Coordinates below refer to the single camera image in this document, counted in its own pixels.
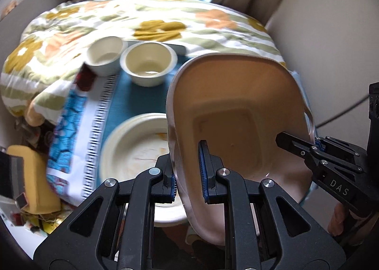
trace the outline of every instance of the beige plastic basin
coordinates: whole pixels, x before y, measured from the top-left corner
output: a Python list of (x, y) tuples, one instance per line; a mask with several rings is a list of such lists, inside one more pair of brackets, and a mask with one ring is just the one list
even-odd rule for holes
[(166, 110), (178, 191), (189, 222), (206, 241), (224, 244), (224, 208), (204, 203), (201, 139), (244, 178), (271, 178), (297, 202), (307, 193), (310, 170), (304, 160), (278, 148), (275, 138), (286, 131), (314, 142), (313, 118), (295, 80), (279, 63), (241, 54), (198, 56), (175, 75)]

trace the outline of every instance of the dirty plate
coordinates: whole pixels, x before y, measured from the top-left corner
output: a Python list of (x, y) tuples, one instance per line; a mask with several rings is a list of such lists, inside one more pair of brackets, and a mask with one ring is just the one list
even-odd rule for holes
[[(100, 179), (119, 182), (134, 179), (155, 166), (159, 156), (167, 154), (166, 114), (135, 116), (120, 124), (107, 138), (100, 158)], [(155, 205), (155, 226), (184, 223), (186, 214), (177, 194), (172, 204)]]

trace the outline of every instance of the white bowl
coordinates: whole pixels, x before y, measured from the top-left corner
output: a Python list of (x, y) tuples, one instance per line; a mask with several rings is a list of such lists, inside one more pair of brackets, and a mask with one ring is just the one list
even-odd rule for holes
[(116, 74), (120, 70), (120, 56), (128, 43), (119, 37), (104, 37), (90, 45), (86, 64), (98, 76)]
[(162, 84), (177, 61), (175, 51), (159, 42), (134, 44), (123, 52), (120, 59), (121, 68), (135, 84), (143, 87)]
[[(150, 113), (130, 118), (107, 138), (100, 158), (100, 179), (115, 178), (119, 182), (134, 179), (155, 166), (157, 158), (167, 154), (166, 114)], [(175, 226), (187, 221), (176, 195), (172, 204), (155, 205), (155, 226)]]

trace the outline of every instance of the yellow sponge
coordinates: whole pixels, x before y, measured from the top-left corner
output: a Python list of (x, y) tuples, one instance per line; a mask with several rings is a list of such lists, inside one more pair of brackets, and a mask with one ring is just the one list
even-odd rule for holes
[(23, 158), (25, 195), (28, 200), (28, 205), (23, 210), (31, 214), (60, 211), (61, 201), (46, 180), (47, 158), (20, 145), (9, 146), (7, 153)]

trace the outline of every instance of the cream bowl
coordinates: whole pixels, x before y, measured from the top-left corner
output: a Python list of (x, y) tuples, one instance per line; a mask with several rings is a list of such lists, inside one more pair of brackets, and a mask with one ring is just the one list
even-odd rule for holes
[(162, 84), (177, 61), (175, 51), (159, 42), (134, 44), (123, 52), (120, 59), (121, 68), (133, 83), (143, 87)]
[(120, 71), (120, 56), (128, 43), (119, 37), (104, 37), (90, 45), (86, 64), (98, 76), (108, 76)]

